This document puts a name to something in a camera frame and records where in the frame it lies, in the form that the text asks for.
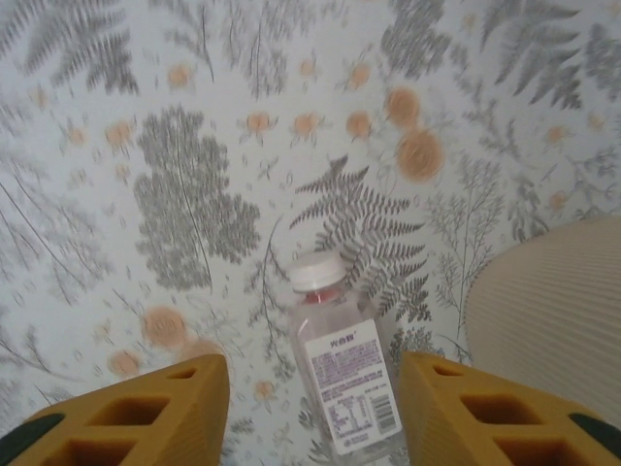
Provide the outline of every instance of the floral wallpaper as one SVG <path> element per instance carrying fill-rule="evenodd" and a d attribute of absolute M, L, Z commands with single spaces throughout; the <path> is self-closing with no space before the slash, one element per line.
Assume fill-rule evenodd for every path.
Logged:
<path fill-rule="evenodd" d="M 285 335 L 299 253 L 343 254 L 395 362 L 468 363 L 491 257 L 621 211 L 616 0 L 0 12 L 0 434 L 219 352 L 222 464 L 328 464 Z"/>

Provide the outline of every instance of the white bottle cap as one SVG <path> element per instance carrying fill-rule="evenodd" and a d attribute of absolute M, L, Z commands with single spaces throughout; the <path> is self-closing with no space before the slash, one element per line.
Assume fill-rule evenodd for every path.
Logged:
<path fill-rule="evenodd" d="M 294 291 L 313 291 L 338 283 L 347 275 L 338 252 L 326 250 L 300 256 L 289 268 Z"/>

